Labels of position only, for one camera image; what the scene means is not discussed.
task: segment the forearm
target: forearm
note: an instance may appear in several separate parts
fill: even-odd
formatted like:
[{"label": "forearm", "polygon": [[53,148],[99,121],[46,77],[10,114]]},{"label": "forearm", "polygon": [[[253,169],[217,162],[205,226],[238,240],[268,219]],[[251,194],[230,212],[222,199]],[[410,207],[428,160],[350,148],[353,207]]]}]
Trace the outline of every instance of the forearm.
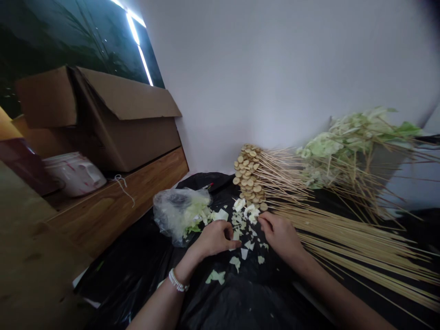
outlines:
[{"label": "forearm", "polygon": [[[188,285],[194,270],[201,260],[202,257],[189,248],[174,269],[177,280],[183,285]],[[127,329],[174,329],[179,320],[184,296],[185,293],[179,292],[173,286],[170,279],[166,278]]]},{"label": "forearm", "polygon": [[347,329],[395,329],[361,299],[327,273],[307,252],[288,264],[322,297],[326,306]]}]

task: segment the white string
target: white string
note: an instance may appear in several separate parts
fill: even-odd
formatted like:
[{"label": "white string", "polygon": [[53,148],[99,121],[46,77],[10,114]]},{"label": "white string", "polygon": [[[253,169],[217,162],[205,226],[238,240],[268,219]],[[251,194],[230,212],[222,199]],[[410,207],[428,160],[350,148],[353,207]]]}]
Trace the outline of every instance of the white string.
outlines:
[{"label": "white string", "polygon": [[128,197],[130,197],[130,198],[132,199],[132,201],[133,201],[133,206],[132,206],[132,208],[134,208],[134,206],[136,205],[136,201],[134,200],[133,197],[130,196],[129,193],[127,193],[127,192],[125,191],[124,187],[123,187],[122,184],[121,184],[121,181],[119,181],[119,180],[124,181],[125,188],[127,188],[127,183],[125,182],[125,179],[124,179],[120,174],[116,174],[116,175],[115,175],[115,178],[114,178],[112,181],[117,181],[117,182],[119,183],[119,186],[121,187],[122,191],[123,191]]}]

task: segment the red object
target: red object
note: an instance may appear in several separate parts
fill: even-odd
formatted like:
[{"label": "red object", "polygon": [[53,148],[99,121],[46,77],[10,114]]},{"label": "red object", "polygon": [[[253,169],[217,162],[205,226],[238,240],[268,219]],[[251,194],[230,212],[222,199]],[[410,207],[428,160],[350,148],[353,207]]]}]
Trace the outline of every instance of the red object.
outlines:
[{"label": "red object", "polygon": [[24,138],[0,141],[0,160],[40,196],[58,189],[45,171],[41,158],[32,151]]}]

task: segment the wooden cabinet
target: wooden cabinet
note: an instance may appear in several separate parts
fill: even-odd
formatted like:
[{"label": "wooden cabinet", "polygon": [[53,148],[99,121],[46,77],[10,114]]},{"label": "wooden cabinet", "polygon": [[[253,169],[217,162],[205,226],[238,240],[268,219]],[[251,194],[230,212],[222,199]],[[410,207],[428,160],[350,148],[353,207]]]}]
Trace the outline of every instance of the wooden cabinet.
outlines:
[{"label": "wooden cabinet", "polygon": [[0,329],[82,329],[72,281],[187,173],[177,148],[124,177],[134,205],[113,181],[54,209],[0,162]]}]

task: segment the bracelet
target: bracelet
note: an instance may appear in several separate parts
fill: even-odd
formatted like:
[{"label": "bracelet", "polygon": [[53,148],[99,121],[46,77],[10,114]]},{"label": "bracelet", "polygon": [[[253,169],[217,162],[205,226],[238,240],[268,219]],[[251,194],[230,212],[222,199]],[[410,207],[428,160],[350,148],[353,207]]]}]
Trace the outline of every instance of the bracelet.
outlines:
[{"label": "bracelet", "polygon": [[174,275],[174,268],[171,268],[170,272],[168,273],[168,277],[172,285],[176,287],[177,291],[179,292],[188,291],[189,285],[185,286],[177,280],[176,276]]}]

